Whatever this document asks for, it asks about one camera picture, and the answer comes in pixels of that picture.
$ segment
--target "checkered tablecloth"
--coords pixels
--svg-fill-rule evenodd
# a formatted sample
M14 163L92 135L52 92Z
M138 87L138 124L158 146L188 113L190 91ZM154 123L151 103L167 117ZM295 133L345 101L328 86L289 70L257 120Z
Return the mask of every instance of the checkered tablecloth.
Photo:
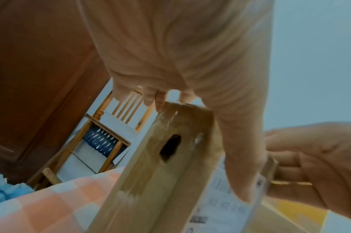
M0 203L0 233L86 232L121 172L110 170Z

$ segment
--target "chair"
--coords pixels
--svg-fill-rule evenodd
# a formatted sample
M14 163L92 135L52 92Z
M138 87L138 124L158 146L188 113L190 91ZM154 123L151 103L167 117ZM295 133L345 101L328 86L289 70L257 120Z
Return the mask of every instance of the chair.
M38 174L35 174L28 181L29 185L35 186L38 181L41 181L42 177L46 177L46 179L40 182L39 186L42 186L40 188L44 188L49 182L53 185L60 183L61 181L56 174L71 154L77 157L73 151L82 139L107 158L98 173L113 169L119 164L124 156L115 165L113 164L113 160L121 153L126 153L125 150L135 141L138 132L146 123L154 107L149 107L135 128L132 128L128 123L143 102L141 89L138 88L134 90L126 101L119 102L114 111L110 113L106 111L106 108L112 100L113 94L110 92L93 116L85 115L88 121L78 131L75 137L46 163L46 165L39 170Z

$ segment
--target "crumpled blue plastic bag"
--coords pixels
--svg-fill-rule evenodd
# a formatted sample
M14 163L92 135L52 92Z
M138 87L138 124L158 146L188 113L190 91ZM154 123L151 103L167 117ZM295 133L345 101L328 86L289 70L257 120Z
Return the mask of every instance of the crumpled blue plastic bag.
M32 193L33 189L25 183L11 185L7 183L7 179L0 174L0 202L20 197Z

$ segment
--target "brown wardrobe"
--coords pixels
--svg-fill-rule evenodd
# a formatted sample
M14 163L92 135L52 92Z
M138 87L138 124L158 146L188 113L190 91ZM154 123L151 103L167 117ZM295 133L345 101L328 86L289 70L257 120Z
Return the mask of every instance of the brown wardrobe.
M0 173L26 182L108 80L75 0L0 0Z

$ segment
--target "hand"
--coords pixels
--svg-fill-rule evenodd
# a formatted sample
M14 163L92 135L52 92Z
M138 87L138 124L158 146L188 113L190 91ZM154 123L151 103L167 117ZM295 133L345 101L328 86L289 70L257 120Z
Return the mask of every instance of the hand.
M234 192L252 198L266 161L266 101L273 0L79 0L123 100L141 86L161 111L167 92L196 95L219 123Z
M275 180L283 182L271 184L268 196L351 219L351 123L274 130L266 133L266 144L279 162Z

